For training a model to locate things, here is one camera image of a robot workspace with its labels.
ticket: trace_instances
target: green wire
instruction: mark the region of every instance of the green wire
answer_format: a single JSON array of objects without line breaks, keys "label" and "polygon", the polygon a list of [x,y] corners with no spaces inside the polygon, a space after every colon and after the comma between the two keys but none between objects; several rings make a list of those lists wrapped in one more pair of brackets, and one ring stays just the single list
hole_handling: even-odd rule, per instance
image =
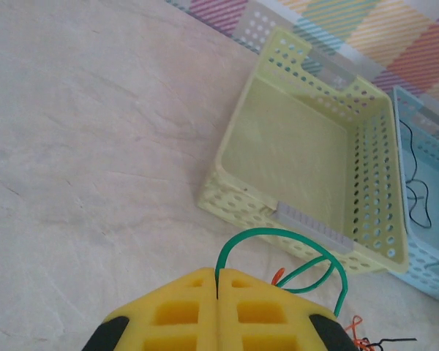
[{"label": "green wire", "polygon": [[219,256],[218,256],[217,265],[214,269],[214,276],[215,276],[216,283],[217,283],[217,289],[218,289],[218,284],[220,281],[220,270],[226,266],[226,260],[228,259],[228,255],[229,255],[230,251],[233,249],[233,247],[235,245],[237,245],[241,241],[243,241],[247,238],[251,238],[253,236],[257,236],[257,235],[273,235],[273,236],[281,236],[284,238],[294,239],[294,240],[300,241],[303,244],[306,244],[306,245],[312,247],[315,251],[322,254],[321,257],[317,257],[314,260],[309,261],[308,263],[304,264],[303,266],[297,268],[296,270],[294,270],[293,272],[288,274],[281,282],[279,282],[280,286],[284,285],[286,282],[291,280],[293,277],[297,276],[298,274],[304,272],[308,268],[312,267],[313,265],[315,265],[315,264],[317,264],[325,259],[327,259],[331,262],[331,265],[330,265],[329,269],[327,270],[327,272],[322,276],[322,278],[320,278],[313,285],[310,285],[309,287],[306,287],[303,289],[285,289],[285,290],[289,291],[290,293],[302,293],[302,292],[314,290],[316,287],[318,287],[322,283],[324,283],[327,280],[327,278],[330,276],[333,269],[336,268],[338,270],[338,272],[340,274],[340,278],[342,280],[342,291],[340,292],[340,294],[338,296],[338,300],[337,300],[337,303],[336,303],[335,309],[334,309],[334,314],[336,317],[338,317],[338,315],[342,309],[343,301],[344,301],[345,296],[348,292],[348,278],[346,276],[346,273],[345,273],[345,270],[343,269],[342,264],[330,252],[328,252],[326,249],[324,249],[319,244],[306,238],[305,236],[302,236],[301,234],[294,233],[294,232],[291,232],[289,230],[277,229],[277,228],[253,228],[253,229],[245,230],[245,231],[239,233],[238,235],[233,236],[221,249],[221,252],[219,253]]},{"label": "green wire", "polygon": [[[308,287],[302,287],[300,289],[286,289],[286,290],[292,294],[304,294],[304,293],[308,293],[309,291],[313,291],[314,289],[321,286],[330,277],[331,272],[333,272],[334,268],[335,268],[334,265],[330,265],[329,269],[327,269],[327,272],[325,272],[325,274],[319,280],[317,280],[314,284],[312,284]],[[302,273],[302,272],[294,273],[296,271],[297,270],[289,273],[285,278],[283,278],[283,280],[285,280],[285,279],[287,279],[287,281],[291,280],[292,278],[296,277],[298,274]],[[278,282],[278,284],[277,284],[278,287],[282,287],[285,284],[283,282],[283,280]]]},{"label": "green wire", "polygon": [[[311,268],[313,265],[317,265],[318,263],[324,261],[325,259],[326,258],[324,256],[319,256],[313,260],[310,260],[308,263],[305,263],[301,267],[295,269],[294,271],[289,273],[285,278],[277,282],[277,287],[283,287],[283,285],[288,283],[291,279],[295,278],[299,274]],[[304,294],[304,293],[308,293],[309,291],[313,291],[315,288],[321,286],[330,277],[331,272],[333,272],[334,268],[335,268],[334,265],[330,265],[329,269],[327,269],[327,272],[325,272],[325,274],[314,284],[308,287],[302,287],[301,289],[286,289],[286,290],[293,294]]]}]

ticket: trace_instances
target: orange wire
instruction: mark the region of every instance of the orange wire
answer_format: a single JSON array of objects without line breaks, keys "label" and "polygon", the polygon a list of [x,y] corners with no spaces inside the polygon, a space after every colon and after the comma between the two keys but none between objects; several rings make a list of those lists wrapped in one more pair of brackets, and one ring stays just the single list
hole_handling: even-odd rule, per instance
[{"label": "orange wire", "polygon": [[371,344],[369,340],[358,339],[358,337],[356,336],[356,327],[361,323],[363,323],[363,319],[360,316],[354,316],[351,325],[346,327],[345,331],[349,331],[351,329],[351,331],[353,332],[353,342],[356,345],[356,347],[364,351],[375,351],[374,347],[367,346]]},{"label": "orange wire", "polygon": [[276,285],[279,279],[283,276],[283,274],[285,274],[285,269],[280,268],[278,272],[276,272],[275,275],[273,276],[273,279],[271,280],[271,285]]}]

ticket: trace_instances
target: yellow foam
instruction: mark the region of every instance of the yellow foam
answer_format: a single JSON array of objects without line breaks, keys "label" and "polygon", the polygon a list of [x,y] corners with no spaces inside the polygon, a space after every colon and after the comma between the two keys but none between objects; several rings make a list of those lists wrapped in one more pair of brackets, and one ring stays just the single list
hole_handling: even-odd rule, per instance
[{"label": "yellow foam", "polygon": [[326,351],[309,320],[328,309],[234,269],[202,268],[115,310],[115,351]]}]

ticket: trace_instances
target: white floor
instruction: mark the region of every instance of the white floor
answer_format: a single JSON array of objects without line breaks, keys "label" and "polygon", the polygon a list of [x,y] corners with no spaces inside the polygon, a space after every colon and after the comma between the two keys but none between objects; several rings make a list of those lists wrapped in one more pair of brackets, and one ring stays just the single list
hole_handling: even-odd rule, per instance
[{"label": "white floor", "polygon": [[[0,1],[0,351],[80,350],[214,266],[238,230],[194,196],[255,60],[162,0]],[[260,240],[230,260],[265,280],[300,263]],[[419,339],[385,350],[439,350],[439,303],[393,276],[351,277],[341,323],[356,313],[372,341]]]}]

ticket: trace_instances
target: black cable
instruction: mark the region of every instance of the black cable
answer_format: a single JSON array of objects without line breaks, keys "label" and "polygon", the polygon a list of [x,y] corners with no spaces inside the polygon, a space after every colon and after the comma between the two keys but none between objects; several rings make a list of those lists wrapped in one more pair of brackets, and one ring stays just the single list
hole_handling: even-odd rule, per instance
[{"label": "black cable", "polygon": [[413,130],[410,128],[409,125],[407,125],[404,121],[400,119],[400,123],[403,124],[405,127],[408,128],[410,131],[410,150],[411,154],[413,155],[413,160],[415,161],[415,170],[413,171],[413,175],[411,176],[411,181],[415,178],[416,172],[418,172],[418,161],[416,160],[415,151],[413,150]]},{"label": "black cable", "polygon": [[[413,150],[413,130],[410,128],[410,126],[408,126],[401,119],[400,119],[400,123],[402,123],[410,131],[410,150],[411,150],[411,154],[413,155],[413,160],[415,162],[415,169],[413,171],[413,175],[411,176],[410,180],[405,182],[407,189],[410,190],[413,193],[413,195],[414,195],[414,197],[407,197],[407,199],[415,200],[415,203],[410,207],[410,210],[408,211],[408,216],[413,221],[413,223],[417,224],[419,227],[424,228],[424,229],[430,229],[430,228],[432,228],[432,222],[431,222],[431,217],[429,217],[429,211],[427,209],[427,200],[428,200],[428,197],[429,197],[429,188],[428,188],[427,184],[424,181],[419,180],[419,179],[415,179],[416,173],[418,172],[418,160],[416,159],[415,151]],[[408,186],[408,184],[411,184],[413,182],[421,183],[421,184],[424,185],[424,187],[426,188],[426,197],[418,197],[418,195],[415,193],[415,191]],[[429,225],[424,225],[424,224],[421,224],[420,222],[416,221],[413,218],[413,215],[411,214],[413,212],[413,210],[415,209],[416,204],[418,203],[418,200],[421,200],[421,199],[424,199],[424,212],[426,213],[426,218],[427,218],[427,220],[429,222]]]},{"label": "black cable", "polygon": [[373,344],[365,345],[366,347],[379,347],[380,351],[383,351],[382,343],[383,342],[399,342],[399,341],[418,341],[416,338],[404,338],[404,339],[381,339],[379,342],[375,342]]},{"label": "black cable", "polygon": [[[426,188],[426,197],[417,197],[417,196],[416,196],[416,193],[413,191],[413,189],[411,189],[411,188],[408,186],[408,184],[413,183],[413,182],[421,183],[421,184],[424,185],[424,187]],[[408,216],[410,217],[410,219],[411,219],[413,222],[415,222],[415,223],[416,223],[417,225],[419,225],[421,228],[424,228],[424,229],[431,229],[431,228],[432,228],[431,217],[429,217],[429,212],[428,212],[428,210],[427,210],[427,199],[428,199],[428,197],[429,197],[429,188],[427,187],[427,184],[426,184],[425,182],[423,182],[423,181],[418,180],[418,179],[413,179],[412,181],[407,182],[407,189],[409,189],[409,190],[415,195],[415,197],[414,197],[415,203],[411,206],[411,208],[410,208],[410,210],[409,210],[409,212],[408,212]],[[424,225],[424,224],[421,224],[421,223],[417,222],[417,221],[413,218],[413,216],[411,215],[411,212],[412,212],[412,211],[415,209],[415,207],[416,207],[416,204],[417,204],[417,202],[418,202],[418,199],[422,199],[422,198],[424,198],[424,213],[426,214],[426,218],[427,218],[427,220],[428,220],[428,222],[429,222],[428,225]]]}]

